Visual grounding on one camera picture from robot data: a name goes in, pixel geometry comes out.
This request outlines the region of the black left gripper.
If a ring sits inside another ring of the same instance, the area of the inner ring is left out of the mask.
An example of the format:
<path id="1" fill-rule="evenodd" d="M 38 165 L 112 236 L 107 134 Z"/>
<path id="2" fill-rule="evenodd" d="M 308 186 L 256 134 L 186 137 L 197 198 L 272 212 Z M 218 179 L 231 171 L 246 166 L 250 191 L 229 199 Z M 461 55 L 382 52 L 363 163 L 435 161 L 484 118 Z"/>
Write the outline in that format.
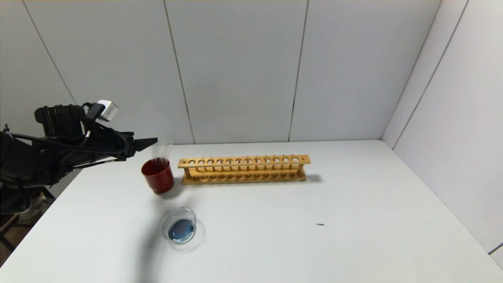
<path id="1" fill-rule="evenodd" d="M 129 132 L 105 131 L 96 136 L 94 142 L 98 150 L 106 153 L 91 153 L 89 165 L 98 165 L 126 160 L 131 153 L 132 145 L 135 152 L 141 152 L 156 144 L 158 138 L 135 139 Z"/>

